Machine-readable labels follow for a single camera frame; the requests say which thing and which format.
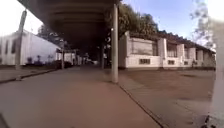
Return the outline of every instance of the sky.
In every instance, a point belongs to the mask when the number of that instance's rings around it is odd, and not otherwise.
[[[17,0],[0,0],[0,36],[18,30],[24,10],[25,8]],[[41,25],[42,22],[28,11],[24,29],[37,34]]]
[[[135,11],[149,13],[153,16],[160,30],[166,30],[189,38],[197,26],[191,20],[194,10],[193,0],[123,0]],[[24,7],[17,0],[0,0],[0,36],[18,29]],[[28,12],[25,29],[36,34],[42,22]]]

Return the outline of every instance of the curb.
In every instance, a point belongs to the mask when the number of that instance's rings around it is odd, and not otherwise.
[[[160,128],[169,128],[169,126],[163,123],[158,116],[156,116],[152,111],[145,107],[140,101],[135,98],[131,92],[125,89],[121,84],[117,84],[147,115],[149,115],[159,126]]]
[[[23,75],[23,76],[21,76],[21,78],[22,79],[29,78],[29,77],[33,77],[33,76],[38,76],[38,75],[54,72],[54,71],[57,71],[57,70],[58,69],[53,69],[53,70],[48,70],[48,71],[45,71],[45,72],[39,72],[39,73],[34,73],[34,74],[29,74],[29,75]],[[0,85],[1,84],[5,84],[5,83],[9,83],[9,82],[13,82],[13,81],[16,81],[16,78],[11,78],[11,79],[8,79],[8,80],[1,80],[0,81]]]

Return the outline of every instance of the roof overhang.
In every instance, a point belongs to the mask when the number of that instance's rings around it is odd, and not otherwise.
[[[119,0],[18,0],[45,25],[74,46],[99,41],[105,14]]]

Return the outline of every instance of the concrete pavement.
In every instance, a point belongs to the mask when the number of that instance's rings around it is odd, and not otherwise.
[[[77,68],[0,86],[10,128],[159,128],[104,73]]]

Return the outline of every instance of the tree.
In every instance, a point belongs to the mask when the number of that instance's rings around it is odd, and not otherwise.
[[[118,5],[118,32],[119,37],[126,31],[138,34],[152,34],[158,31],[157,24],[154,22],[150,14],[140,14],[135,12],[130,5],[119,3]],[[112,16],[107,14],[106,22],[108,28],[112,25]]]
[[[60,46],[61,42],[64,42],[64,40],[61,37],[59,37],[59,35],[56,32],[53,32],[51,29],[49,29],[45,25],[42,25],[39,28],[37,36],[39,36],[45,40],[48,40],[58,46]]]
[[[196,42],[205,42],[206,47],[214,48],[212,42],[211,19],[208,16],[208,8],[204,1],[195,0],[196,9],[191,13],[191,18],[198,21],[198,26],[193,33]]]

